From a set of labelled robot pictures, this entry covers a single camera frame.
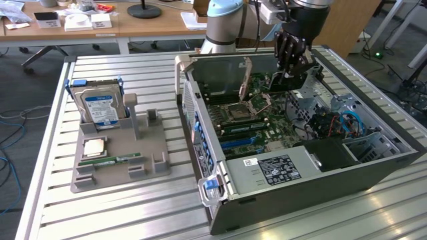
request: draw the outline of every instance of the floor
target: floor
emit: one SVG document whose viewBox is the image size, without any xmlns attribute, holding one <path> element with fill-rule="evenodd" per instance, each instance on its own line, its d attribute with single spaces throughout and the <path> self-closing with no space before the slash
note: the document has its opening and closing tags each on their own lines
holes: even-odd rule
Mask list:
<svg viewBox="0 0 427 240">
<path fill-rule="evenodd" d="M 384 15 L 378 18 L 372 18 L 366 28 L 368 34 L 372 34 L 376 27 L 379 26 Z M 372 52 L 382 48 L 383 41 L 388 36 L 388 33 L 394 25 L 391 24 L 378 40 Z M 395 52 L 394 56 L 384 53 L 384 58 L 380 60 L 383 64 L 391 64 L 396 66 L 399 72 L 403 75 L 412 73 L 412 70 L 406 67 L 412 58 L 415 57 L 418 51 L 423 48 L 427 42 L 427 35 L 418 32 L 416 30 L 408 28 L 404 32 L 404 37 L 402 37 L 395 44 L 392 50 Z M 199 47 L 201 45 L 200 40 L 189 41 L 191 47 Z M 155 51 L 180 51 L 185 50 L 183 41 L 161 41 L 157 43 L 157 50 L 152 50 L 149 42 L 141 44 L 133 44 L 132 53 L 144 53 Z M 31 53 L 35 53 L 40 48 L 31 47 Z M 64 50 L 69 55 L 87 56 L 87 55 L 113 55 L 119 54 L 119 47 L 116 44 L 101 44 L 100 51 L 92 49 L 91 45 L 79 46 L 65 46 Z M 29 55 L 19 52 L 17 48 L 11 48 L 7 55 L 0 57 L 0 112 L 8 110 L 24 110 L 35 106 L 49 105 L 53 100 L 55 90 L 57 87 L 57 79 L 61 71 L 63 56 L 59 52 L 49 52 L 39 61 L 36 61 L 31 67 L 33 68 L 36 74 L 28 76 L 23 73 L 20 64 L 27 59 Z M 359 70 L 362 74 L 380 68 L 382 66 L 366 60 L 359 54 L 352 54 L 347 57 L 348 63 Z M 390 76 L 387 74 L 388 69 L 383 69 L 368 75 L 371 81 L 378 84 L 382 88 L 387 90 L 394 90 L 395 86 L 399 86 L 399 80 L 396 76 Z M 422 73 L 422 78 L 426 79 L 427 69 Z M 48 108 L 43 108 L 28 114 L 28 117 L 41 116 L 49 113 Z M 21 124 L 21 118 L 7 119 L 8 123 Z M 23 189 L 23 196 L 13 207 L 15 211 L 11 211 L 0 216 L 0 239 L 9 240 L 15 238 L 16 229 L 20 221 L 21 212 L 20 209 L 24 207 L 27 190 L 31 184 L 33 167 L 36 164 L 37 154 L 40 150 L 40 144 L 43 140 L 43 134 L 47 125 L 47 117 L 40 119 L 28 119 L 25 122 L 25 135 L 23 139 L 4 151 L 9 159 L 15 163 L 16 172 L 19 175 L 20 186 Z M 3 140 L 15 130 L 17 126 L 9 126 L 0 124 L 0 140 Z M 1 146 L 4 147 L 13 140 L 8 140 Z M 7 171 L 0 171 L 0 181 L 4 179 Z M 8 205 L 15 201 L 17 196 L 17 185 L 13 178 L 7 181 L 3 187 L 0 187 L 0 209 L 8 207 Z"/>
</svg>

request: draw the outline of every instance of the chair wheel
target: chair wheel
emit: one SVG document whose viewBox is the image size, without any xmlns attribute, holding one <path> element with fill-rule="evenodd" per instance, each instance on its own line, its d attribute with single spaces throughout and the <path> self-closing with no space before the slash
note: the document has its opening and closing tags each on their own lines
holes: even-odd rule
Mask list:
<svg viewBox="0 0 427 240">
<path fill-rule="evenodd" d="M 23 54 L 27 54 L 29 52 L 28 48 L 27 47 L 19 47 L 19 51 L 23 53 Z"/>
<path fill-rule="evenodd" d="M 33 70 L 32 68 L 24 67 L 24 73 L 25 73 L 27 75 L 32 75 L 32 74 L 35 74 L 35 70 Z"/>
</svg>

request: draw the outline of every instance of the white table leg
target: white table leg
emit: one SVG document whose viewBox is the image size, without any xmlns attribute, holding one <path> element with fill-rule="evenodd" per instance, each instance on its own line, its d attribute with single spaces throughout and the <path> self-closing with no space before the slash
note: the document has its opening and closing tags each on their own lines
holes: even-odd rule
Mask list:
<svg viewBox="0 0 427 240">
<path fill-rule="evenodd" d="M 128 43 L 129 43 L 129 38 L 128 37 L 117 37 L 116 38 L 117 44 L 119 44 L 119 50 L 120 50 L 120 54 L 129 54 L 129 47 L 128 47 Z"/>
<path fill-rule="evenodd" d="M 392 37 L 390 38 L 390 41 L 387 42 L 386 47 L 387 48 L 392 48 L 392 46 L 395 45 L 398 38 L 400 37 L 403 31 L 407 29 L 414 17 L 416 16 L 416 14 L 419 13 L 420 9 L 423 9 L 422 6 L 416 6 L 414 11 L 408 14 L 408 16 L 406 17 L 404 22 L 402 23 L 398 31 L 394 33 Z"/>
<path fill-rule="evenodd" d="M 418 55 L 415 56 L 414 60 L 410 62 L 410 64 L 407 66 L 411 69 L 416 69 L 426 58 L 427 58 L 427 44 L 422 48 L 420 52 L 418 53 Z"/>
<path fill-rule="evenodd" d="M 382 35 L 387 25 L 388 25 L 388 23 L 391 22 L 394 16 L 396 15 L 396 12 L 398 12 L 398 10 L 399 10 L 399 8 L 400 8 L 403 3 L 404 3 L 404 0 L 398 0 L 396 3 L 394 4 L 392 9 L 390 10 L 390 12 L 388 12 L 388 14 L 386 16 L 384 21 L 382 21 L 382 23 L 380 23 L 380 25 L 379 25 L 379 27 L 378 27 L 378 29 L 376 29 L 370 41 L 367 43 L 368 48 L 372 48 L 376 40 L 379 39 L 379 37 L 380 37 L 380 35 Z"/>
</svg>

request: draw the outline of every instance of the blue cable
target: blue cable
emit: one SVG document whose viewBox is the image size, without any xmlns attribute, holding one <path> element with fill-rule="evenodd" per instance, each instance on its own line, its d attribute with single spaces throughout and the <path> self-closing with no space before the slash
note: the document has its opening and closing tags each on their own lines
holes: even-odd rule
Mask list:
<svg viewBox="0 0 427 240">
<path fill-rule="evenodd" d="M 21 124 L 7 123 L 4 121 L 0 121 L 0 124 L 5 124 L 5 125 L 11 125 L 11 126 L 19 126 L 21 128 L 21 135 L 19 136 L 19 138 L 9 145 L 0 147 L 0 149 L 7 149 L 13 144 L 16 144 L 19 142 L 19 140 L 21 140 L 21 138 L 24 137 L 24 135 L 25 135 L 25 127 Z"/>
<path fill-rule="evenodd" d="M 344 124 L 344 117 L 343 115 L 352 115 L 355 117 L 355 119 L 358 120 L 358 124 L 362 125 L 362 135 L 366 134 L 366 128 L 364 128 L 364 124 L 360 120 L 360 117 L 359 115 L 354 112 L 354 111 L 343 111 L 340 116 L 339 116 L 339 120 L 340 120 L 340 124 L 342 124 L 342 128 L 347 131 L 347 132 L 351 132 L 348 127 L 346 126 Z"/>
<path fill-rule="evenodd" d="M 8 208 L 0 213 L 0 216 L 1 216 L 1 215 L 5 214 L 7 211 L 8 211 L 9 209 L 12 209 L 12 208 L 15 207 L 15 205 L 20 202 L 20 200 L 21 200 L 21 186 L 20 186 L 20 180 L 19 180 L 19 176 L 16 175 L 16 170 L 15 170 L 13 164 L 12 164 L 12 163 L 9 162 L 9 160 L 5 159 L 4 157 L 0 157 L 0 159 L 1 159 L 3 161 L 5 161 L 5 163 L 9 165 L 11 169 L 12 169 L 13 177 L 15 177 L 15 180 L 16 180 L 16 184 L 17 184 L 17 198 L 16 198 L 15 202 L 11 204 L 11 206 L 8 206 Z"/>
</svg>

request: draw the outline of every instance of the desk lamp base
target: desk lamp base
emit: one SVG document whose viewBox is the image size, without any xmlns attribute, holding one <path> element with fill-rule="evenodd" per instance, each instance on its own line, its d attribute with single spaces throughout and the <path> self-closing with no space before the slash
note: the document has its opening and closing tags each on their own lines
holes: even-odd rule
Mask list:
<svg viewBox="0 0 427 240">
<path fill-rule="evenodd" d="M 143 8 L 143 6 L 137 4 L 127 8 L 127 13 L 139 19 L 153 19 L 160 16 L 161 9 L 153 5 L 144 5 Z"/>
</svg>

